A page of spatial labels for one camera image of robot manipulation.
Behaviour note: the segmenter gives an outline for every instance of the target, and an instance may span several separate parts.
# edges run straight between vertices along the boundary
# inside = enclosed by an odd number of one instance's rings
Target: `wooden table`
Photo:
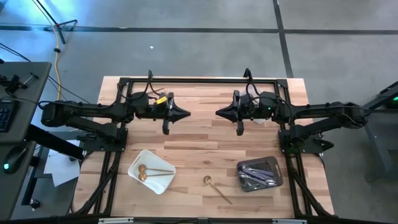
[[[110,104],[116,97],[120,77],[104,77],[99,103]],[[304,80],[288,79],[292,104],[308,103]],[[133,91],[142,91],[145,83],[136,83]],[[243,91],[244,84],[219,83],[155,83],[154,88],[174,92],[176,104],[192,113],[170,127],[170,135],[162,134],[162,121],[135,119],[127,124],[129,135],[122,153],[113,200],[112,216],[125,217],[221,217],[221,218],[292,218],[285,158],[280,153],[279,125],[271,121],[256,124],[244,122],[243,136],[236,135],[236,124],[215,115],[228,106],[233,90]],[[274,91],[272,85],[257,85],[260,91]],[[108,119],[95,119],[100,123]],[[311,123],[311,119],[298,121]],[[162,195],[134,180],[127,170],[139,152],[148,149],[177,168],[170,187]],[[258,157],[275,156],[284,177],[280,187],[244,193],[238,186],[236,164]],[[98,185],[103,152],[94,152],[83,163],[76,186],[74,209],[79,209]],[[307,185],[317,200],[333,213],[328,184],[322,163],[314,155],[303,154]],[[233,202],[230,205],[203,177],[211,175],[213,183]],[[304,211],[298,189],[300,208]],[[108,190],[104,191],[102,207]]]

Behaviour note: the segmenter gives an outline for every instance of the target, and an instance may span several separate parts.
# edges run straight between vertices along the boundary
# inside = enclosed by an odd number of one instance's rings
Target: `computer mouse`
[[[26,150],[25,146],[13,147],[4,158],[3,171],[7,174],[15,173],[21,166],[22,160],[24,160]]]

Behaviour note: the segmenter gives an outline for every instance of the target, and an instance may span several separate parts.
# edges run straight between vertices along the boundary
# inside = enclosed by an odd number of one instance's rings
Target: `gray floor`
[[[271,0],[64,0],[46,2],[59,21],[79,26],[217,27],[275,29]],[[286,29],[398,29],[394,0],[280,0]],[[6,24],[47,24],[30,0],[8,1]],[[246,67],[256,77],[286,77],[277,34],[66,33],[59,70],[64,87],[95,102],[104,75],[232,76]],[[304,78],[311,103],[364,104],[398,80],[397,35],[287,35],[295,78]],[[34,61],[54,60],[51,32],[0,31],[0,42]],[[3,50],[0,58],[20,58]],[[43,100],[54,100],[48,83]],[[34,124],[40,124],[37,111]],[[374,169],[365,131],[327,132],[335,147],[325,154],[335,213],[344,218],[398,222],[398,184],[367,183]]]

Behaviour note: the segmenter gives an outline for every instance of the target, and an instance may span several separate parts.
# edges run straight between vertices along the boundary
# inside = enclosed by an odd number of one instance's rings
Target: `gold spoon in dish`
[[[223,196],[223,198],[224,198],[227,202],[229,202],[230,204],[232,204],[232,202],[231,202],[223,193],[221,193],[221,191],[218,190],[218,189],[216,188],[216,186],[214,186],[214,185],[211,183],[211,177],[210,177],[209,175],[207,175],[206,177],[203,178],[203,182],[204,182],[205,184],[210,184],[210,186],[212,186],[221,196]]]
[[[162,171],[162,172],[174,172],[172,170],[161,170],[161,169],[148,169],[144,164],[138,166],[138,171],[145,172],[145,170],[154,170],[154,171]]]
[[[147,175],[145,172],[140,172],[138,175],[138,179],[141,181],[145,181],[148,177],[157,177],[162,175],[174,175],[174,174],[154,174],[154,175]]]

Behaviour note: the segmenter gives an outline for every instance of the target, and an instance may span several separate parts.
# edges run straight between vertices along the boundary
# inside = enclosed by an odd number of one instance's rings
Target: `white bowl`
[[[163,170],[171,170],[174,171],[173,175],[165,175],[158,177],[148,177],[145,181],[141,181],[138,178],[139,171],[138,167],[144,164],[148,169],[163,169]],[[149,150],[142,150],[137,156],[136,160],[131,164],[129,170],[127,171],[130,177],[138,180],[151,190],[153,190],[156,194],[162,194],[166,191],[167,187],[169,187],[171,181],[175,176],[175,167],[172,164],[161,159],[159,156],[156,156]],[[168,174],[168,172],[162,171],[154,171],[154,170],[146,170],[145,173],[147,175],[154,174]]]

